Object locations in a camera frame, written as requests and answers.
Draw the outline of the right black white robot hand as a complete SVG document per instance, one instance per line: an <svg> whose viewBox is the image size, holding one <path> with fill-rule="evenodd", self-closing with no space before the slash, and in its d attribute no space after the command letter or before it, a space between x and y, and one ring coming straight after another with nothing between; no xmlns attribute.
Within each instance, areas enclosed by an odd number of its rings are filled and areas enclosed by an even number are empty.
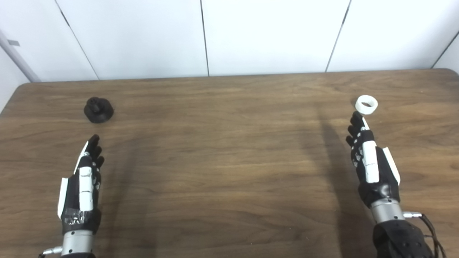
<svg viewBox="0 0 459 258"><path fill-rule="evenodd" d="M352 113L349 135L351 162L359 180L358 193L367 207L382 199L400 201L399 176L396 166L388 157L388 149L380 148L364 116Z"/></svg>

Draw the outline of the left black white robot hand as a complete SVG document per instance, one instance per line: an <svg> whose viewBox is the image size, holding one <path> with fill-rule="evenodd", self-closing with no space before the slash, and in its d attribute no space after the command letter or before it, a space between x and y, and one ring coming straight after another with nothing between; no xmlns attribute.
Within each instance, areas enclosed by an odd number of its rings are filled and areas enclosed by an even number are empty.
<svg viewBox="0 0 459 258"><path fill-rule="evenodd" d="M97 134L90 137L79 154L73 174L62 178L57 206L62 234L88 230L95 235L101 224L98 203L104 157L99 140Z"/></svg>

